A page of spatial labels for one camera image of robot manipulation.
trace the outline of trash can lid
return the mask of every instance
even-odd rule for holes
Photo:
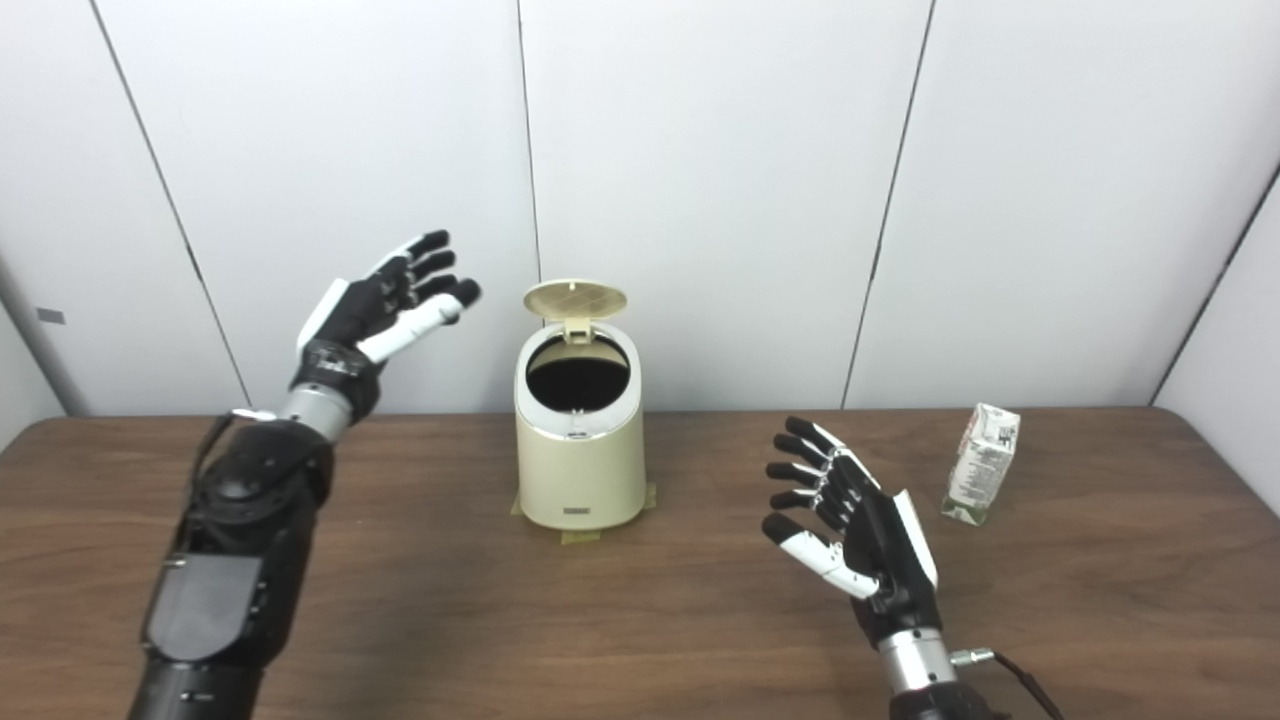
[[[591,281],[548,281],[525,293],[525,307],[548,320],[603,320],[626,306],[621,290]]]

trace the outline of silver cylinder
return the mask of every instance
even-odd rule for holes
[[[933,628],[896,633],[881,641],[877,648],[893,694],[956,679],[942,633]]]
[[[351,402],[333,388],[305,383],[289,392],[279,418],[302,423],[324,436],[332,445],[338,442],[343,430],[351,425]]]

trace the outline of wooden table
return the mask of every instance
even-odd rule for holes
[[[1005,651],[1073,720],[1280,717],[1280,521],[1179,418],[1028,411],[974,529],[936,511],[965,411],[809,415],[911,489],[954,650]],[[782,420],[650,415],[657,510],[568,546],[509,514],[509,415],[360,425],[257,717],[882,720],[847,601],[759,532]],[[0,456],[0,716],[124,717],[206,425],[54,420]]]

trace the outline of robotic arm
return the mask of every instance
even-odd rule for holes
[[[773,510],[808,507],[844,542],[831,542],[782,515],[769,514],[764,534],[787,555],[852,597],[854,615],[893,693],[892,720],[996,720],[986,700],[961,682],[955,666],[998,660],[1061,717],[1034,678],[988,650],[947,652],[934,591],[937,568],[906,491],[890,497],[858,456],[822,427],[788,418],[773,445],[803,459],[771,462],[765,474],[801,488],[774,495]]]
[[[252,716],[293,623],[333,446],[374,410],[385,361],[480,297],[475,281],[433,277],[453,265],[448,242],[444,231],[428,233],[367,278],[335,281],[303,325],[284,407],[215,421],[143,623],[146,667],[129,720]],[[234,415],[255,423],[205,468]]]

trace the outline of fingertip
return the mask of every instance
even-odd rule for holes
[[[805,532],[800,523],[781,512],[769,512],[760,523],[760,532],[774,544],[782,544],[792,537]]]

